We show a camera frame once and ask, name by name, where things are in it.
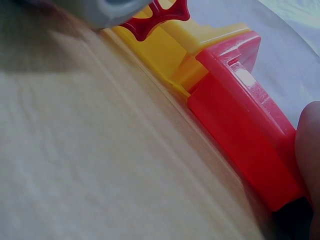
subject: wooden surface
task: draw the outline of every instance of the wooden surface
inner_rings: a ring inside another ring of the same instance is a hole
[[[1,240],[274,239],[134,57],[75,23],[0,6]]]

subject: red plastic toy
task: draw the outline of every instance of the red plastic toy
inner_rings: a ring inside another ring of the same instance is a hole
[[[121,26],[128,29],[137,41],[144,41],[158,25],[169,20],[187,21],[190,18],[187,0],[176,0],[169,9],[164,9],[154,0],[149,4],[152,16],[149,18],[132,18]]]
[[[296,130],[253,78],[260,36],[251,31],[198,54],[209,73],[188,107],[272,211],[307,196],[295,160]]]

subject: red plastic base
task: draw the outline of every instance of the red plastic base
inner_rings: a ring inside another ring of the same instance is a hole
[[[202,51],[209,71],[188,107],[272,211],[305,196],[291,123],[252,77],[260,36],[251,31]]]

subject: yellow plastic toy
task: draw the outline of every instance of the yellow plastic toy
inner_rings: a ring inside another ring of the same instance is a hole
[[[158,2],[164,9],[169,9],[175,1]],[[148,6],[136,18],[145,19],[152,14]],[[213,28],[209,25],[200,26],[192,19],[166,21],[153,29],[144,41],[137,41],[122,26],[112,30],[159,79],[186,98],[190,96],[190,89],[208,73],[195,56],[211,45],[250,31],[244,23]]]

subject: red star-shaped knob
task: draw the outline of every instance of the red star-shaped knob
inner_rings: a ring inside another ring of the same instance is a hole
[[[187,21],[190,18],[187,0],[176,0],[169,9],[164,9],[154,0],[149,4],[152,16],[149,18],[132,18],[123,23],[122,27],[128,29],[137,41],[143,42],[158,25],[169,20]]]

